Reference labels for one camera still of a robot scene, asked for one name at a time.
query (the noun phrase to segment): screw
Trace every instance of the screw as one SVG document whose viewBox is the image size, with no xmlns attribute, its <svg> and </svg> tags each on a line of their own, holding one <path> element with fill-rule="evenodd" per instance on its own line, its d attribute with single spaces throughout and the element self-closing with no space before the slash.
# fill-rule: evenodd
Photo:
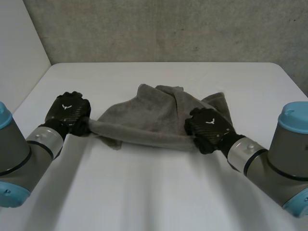
<svg viewBox="0 0 308 231">
<path fill-rule="evenodd" d="M 10 193 L 11 193 L 11 191 L 8 190 L 8 189 L 4 191 L 4 195 L 5 195 L 5 196 L 8 196 Z"/>
<path fill-rule="evenodd" d="M 253 144 L 250 144 L 247 146 L 248 149 L 252 150 L 255 146 Z"/>
</svg>

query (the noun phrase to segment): concrete wall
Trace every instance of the concrete wall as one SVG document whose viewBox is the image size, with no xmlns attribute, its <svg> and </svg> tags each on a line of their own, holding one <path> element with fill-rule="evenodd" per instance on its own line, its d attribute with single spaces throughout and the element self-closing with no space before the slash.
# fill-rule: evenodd
<svg viewBox="0 0 308 231">
<path fill-rule="evenodd" d="M 22 0 L 0 0 L 0 101 L 14 112 L 50 67 Z"/>
<path fill-rule="evenodd" d="M 308 93 L 307 0 L 24 0 L 52 64 L 274 62 Z"/>
</svg>

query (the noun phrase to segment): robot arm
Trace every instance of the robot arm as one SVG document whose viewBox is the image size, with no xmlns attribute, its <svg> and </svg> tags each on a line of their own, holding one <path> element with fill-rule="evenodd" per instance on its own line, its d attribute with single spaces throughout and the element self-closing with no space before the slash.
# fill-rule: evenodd
<svg viewBox="0 0 308 231">
<path fill-rule="evenodd" d="M 185 121 L 188 135 L 203 154 L 221 150 L 232 168 L 244 174 L 295 217 L 308 215 L 308 102 L 287 104 L 266 150 L 238 135 L 216 110 L 194 109 Z"/>
<path fill-rule="evenodd" d="M 24 139 L 12 114 L 0 102 L 0 206 L 19 207 L 30 196 L 68 133 L 88 134 L 90 103 L 77 92 L 57 97 L 45 123 Z"/>
</svg>

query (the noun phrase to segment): white wall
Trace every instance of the white wall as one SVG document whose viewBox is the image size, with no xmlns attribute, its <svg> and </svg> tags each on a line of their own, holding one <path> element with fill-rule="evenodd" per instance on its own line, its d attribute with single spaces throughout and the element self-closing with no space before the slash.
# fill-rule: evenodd
<svg viewBox="0 0 308 231">
<path fill-rule="evenodd" d="M 50 67 L 22 0 L 0 0 L 0 101 L 14 112 Z"/>
</svg>

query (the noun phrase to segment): gray wall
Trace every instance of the gray wall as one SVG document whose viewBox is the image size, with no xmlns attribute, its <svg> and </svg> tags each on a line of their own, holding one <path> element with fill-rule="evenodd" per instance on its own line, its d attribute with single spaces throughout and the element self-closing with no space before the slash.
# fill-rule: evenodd
<svg viewBox="0 0 308 231">
<path fill-rule="evenodd" d="M 308 94 L 308 0 L 24 0 L 52 64 L 273 62 Z"/>
</svg>

